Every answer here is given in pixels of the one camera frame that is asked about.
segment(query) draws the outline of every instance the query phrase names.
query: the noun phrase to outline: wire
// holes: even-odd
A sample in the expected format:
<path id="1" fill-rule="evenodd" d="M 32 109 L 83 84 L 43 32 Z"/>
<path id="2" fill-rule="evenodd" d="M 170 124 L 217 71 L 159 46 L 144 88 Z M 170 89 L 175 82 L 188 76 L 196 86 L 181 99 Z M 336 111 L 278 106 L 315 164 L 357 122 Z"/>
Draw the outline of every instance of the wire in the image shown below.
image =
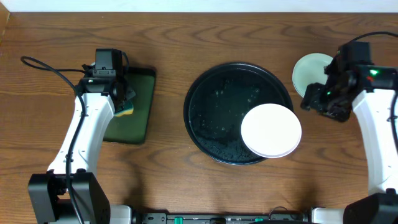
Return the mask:
<path id="1" fill-rule="evenodd" d="M 43 67 L 38 67 L 38 66 L 35 66 L 35 65 L 32 65 L 32 64 L 29 64 L 29 63 L 26 62 L 26 60 L 31 60 L 31 61 L 33 61 L 33 62 L 35 62 L 35 63 L 37 63 L 37 64 L 43 66 L 44 68 L 43 68 Z M 63 81 L 65 81 L 65 82 L 70 86 L 70 88 L 73 89 L 73 91 L 75 92 L 76 96 L 79 98 L 79 101 L 80 101 L 80 103 L 81 103 L 81 116 L 80 116 L 80 120 L 79 120 L 79 123 L 78 123 L 78 125 L 77 125 L 76 131 L 75 131 L 75 133 L 74 133 L 74 135 L 73 135 L 73 137 L 72 137 L 72 141 L 70 142 L 68 154 L 67 154 L 67 156 L 66 156 L 66 160 L 67 160 L 67 161 L 66 161 L 66 174 L 65 174 L 65 178 L 66 178 L 66 181 L 67 181 L 67 189 L 68 189 L 68 191 L 69 191 L 70 201 L 71 201 L 71 203 L 72 203 L 73 210 L 75 211 L 75 214 L 76 214 L 76 216 L 77 216 L 77 219 L 78 219 L 79 223 L 80 223 L 80 224 L 84 224 L 83 217 L 82 217 L 82 215 L 81 215 L 81 213 L 80 213 L 80 210 L 79 210 L 79 208 L 78 208 L 78 205 L 77 205 L 77 202 L 76 202 L 76 198 L 75 198 L 75 194 L 73 193 L 72 183 L 71 183 L 71 180 L 70 180 L 70 163 L 71 163 L 71 159 L 72 159 L 72 150 L 73 150 L 73 147 L 75 146 L 77 136 L 79 135 L 79 131 L 80 131 L 80 129 L 81 129 L 81 126 L 82 126 L 82 124 L 83 124 L 83 121 L 84 121 L 85 115 L 86 115 L 86 106 L 85 106 L 85 102 L 83 101 L 83 98 L 81 97 L 81 95 L 79 94 L 79 92 L 77 91 L 77 89 L 76 89 L 76 87 L 73 85 L 73 83 L 71 83 L 65 76 L 63 76 L 63 75 L 59 72 L 60 70 L 56 70 L 56 69 L 50 67 L 49 65 L 47 65 L 47 64 L 45 64 L 45 63 L 43 63 L 43 62 L 41 62 L 41 61 L 39 61 L 39 60 L 37 60 L 37 59 L 34 59 L 34 58 L 32 58 L 32 57 L 28 57 L 28 56 L 22 56 L 22 57 L 21 57 L 21 61 L 22 61 L 24 64 L 26 64 L 26 65 L 28 65 L 28 66 L 30 66 L 30 67 L 32 67 L 32 68 L 37 68 L 37 69 L 40 69 L 40 70 L 51 71 L 51 72 L 57 74 L 60 78 L 63 79 Z"/>
<path id="2" fill-rule="evenodd" d="M 271 220 L 272 212 L 274 212 L 274 210 L 276 210 L 276 209 L 278 209 L 278 208 L 283 208 L 284 210 L 286 210 L 286 211 L 289 212 L 289 209 L 287 209 L 287 208 L 285 208 L 285 207 L 283 207 L 283 206 L 276 206 L 275 208 L 273 208 L 273 209 L 269 212 L 269 214 L 268 214 L 268 220 Z M 296 219 L 292 216 L 292 214 L 289 214 L 289 215 L 290 215 L 290 217 L 291 217 L 293 220 L 296 220 Z"/>
<path id="3" fill-rule="evenodd" d="M 126 73 L 129 71 L 129 67 L 130 67 L 130 63 L 129 63 L 129 58 L 127 57 L 125 52 L 122 52 L 123 56 L 124 56 L 124 60 L 126 61 Z"/>
<path id="4" fill-rule="evenodd" d="M 394 97 L 392 98 L 392 102 L 391 102 L 390 122 L 391 122 L 391 128 L 392 128 L 392 136 L 394 137 L 394 143 L 395 143 L 396 149 L 398 151 L 398 136 L 397 136 L 397 129 L 396 129 L 397 116 L 395 115 L 397 98 L 398 98 L 398 93 L 396 92 Z"/>
<path id="5" fill-rule="evenodd" d="M 362 39 L 362 38 L 364 38 L 364 37 L 369 37 L 369 36 L 371 36 L 371 35 L 381 35 L 381 34 L 383 34 L 383 35 L 390 35 L 390 36 L 393 36 L 393 37 L 398 37 L 398 34 L 393 33 L 393 32 L 388 32 L 388 31 L 376 31 L 376 32 L 370 32 L 370 33 L 367 33 L 367 34 L 363 34 L 363 35 L 357 36 L 357 37 L 355 37 L 354 39 L 350 40 L 350 42 L 356 41 L 356 40 L 359 40 L 359 39 Z"/>
<path id="6" fill-rule="evenodd" d="M 50 69 L 48 69 L 48 68 L 44 68 L 44 67 L 39 67 L 39 66 L 36 66 L 36 65 L 32 65 L 31 63 L 25 61 L 25 59 L 26 59 L 26 58 L 22 59 L 22 57 L 21 57 L 22 63 L 24 63 L 25 65 L 27 65 L 27 66 L 29 66 L 29 67 L 36 68 L 36 69 L 43 70 L 43 71 L 52 71 L 52 70 L 50 70 Z M 56 70 L 56 71 L 58 71 L 58 72 L 81 72 L 81 73 L 84 73 L 84 74 L 87 74 L 87 73 L 88 73 L 88 72 L 86 72 L 86 71 L 84 71 L 84 70 L 80 70 L 80 69 L 54 69 L 54 70 Z"/>

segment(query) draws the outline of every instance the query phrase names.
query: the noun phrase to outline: black dish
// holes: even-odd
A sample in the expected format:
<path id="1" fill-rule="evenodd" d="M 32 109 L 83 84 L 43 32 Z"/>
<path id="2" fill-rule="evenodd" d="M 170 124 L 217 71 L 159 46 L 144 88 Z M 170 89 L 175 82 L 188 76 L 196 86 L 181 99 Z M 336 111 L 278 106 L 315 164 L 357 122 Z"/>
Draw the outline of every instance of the black dish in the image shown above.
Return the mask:
<path id="1" fill-rule="evenodd" d="M 213 159 L 255 164 L 266 158 L 246 147 L 241 124 L 249 110 L 264 103 L 293 111 L 287 90 L 271 72 L 247 63 L 219 65 L 202 74 L 189 89 L 184 102 L 185 126 L 192 141 Z"/>

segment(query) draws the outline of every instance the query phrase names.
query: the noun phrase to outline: green cutting board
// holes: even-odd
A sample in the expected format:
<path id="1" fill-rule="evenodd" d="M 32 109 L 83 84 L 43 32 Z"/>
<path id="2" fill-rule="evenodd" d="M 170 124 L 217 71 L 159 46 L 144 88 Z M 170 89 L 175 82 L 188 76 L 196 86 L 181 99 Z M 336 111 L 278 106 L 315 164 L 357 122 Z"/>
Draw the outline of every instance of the green cutting board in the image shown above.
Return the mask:
<path id="1" fill-rule="evenodd" d="M 155 71 L 130 68 L 126 80 L 136 92 L 136 96 L 131 99 L 134 111 L 129 115 L 112 118 L 105 131 L 104 141 L 142 144 L 145 141 L 149 111 L 154 94 Z"/>

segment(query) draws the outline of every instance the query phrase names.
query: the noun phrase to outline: wood grain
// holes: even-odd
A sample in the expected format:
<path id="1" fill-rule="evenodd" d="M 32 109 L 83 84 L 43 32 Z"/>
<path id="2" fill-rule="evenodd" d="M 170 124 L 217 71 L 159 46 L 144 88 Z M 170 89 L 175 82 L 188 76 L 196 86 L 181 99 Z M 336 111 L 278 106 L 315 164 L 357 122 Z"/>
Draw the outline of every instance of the wood grain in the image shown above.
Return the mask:
<path id="1" fill-rule="evenodd" d="M 73 113 L 72 90 L 54 74 L 23 66 L 20 56 L 55 68 L 79 68 L 95 49 L 127 52 L 157 69 L 147 141 L 104 142 L 98 180 L 112 204 L 141 212 L 267 213 L 282 205 L 344 207 L 368 194 L 356 118 L 337 123 L 299 108 L 292 70 L 305 54 L 334 55 L 359 34 L 398 31 L 397 14 L 14 13 L 0 48 L 0 222 L 34 223 L 27 193 L 60 149 Z M 370 37 L 373 59 L 398 66 L 398 42 Z M 193 81 L 220 63 L 243 61 L 275 74 L 303 127 L 290 155 L 253 166 L 213 161 L 192 143 L 183 101 Z M 77 73 L 65 73 L 73 82 Z"/>

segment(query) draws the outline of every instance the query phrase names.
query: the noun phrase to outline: small white plate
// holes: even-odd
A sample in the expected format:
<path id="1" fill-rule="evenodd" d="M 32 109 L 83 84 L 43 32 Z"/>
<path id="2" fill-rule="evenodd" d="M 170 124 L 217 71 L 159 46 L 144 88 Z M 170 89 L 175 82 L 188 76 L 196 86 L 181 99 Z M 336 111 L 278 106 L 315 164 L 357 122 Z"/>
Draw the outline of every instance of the small white plate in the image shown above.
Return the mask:
<path id="1" fill-rule="evenodd" d="M 304 97 L 307 86 L 312 83 L 325 84 L 328 76 L 325 75 L 325 66 L 333 58 L 321 53 L 312 53 L 302 57 L 293 69 L 293 86 L 301 97 Z"/>
<path id="2" fill-rule="evenodd" d="M 288 155 L 298 146 L 302 129 L 291 110 L 268 103 L 251 109 L 245 115 L 241 135 L 252 152 L 266 158 L 278 158 Z"/>

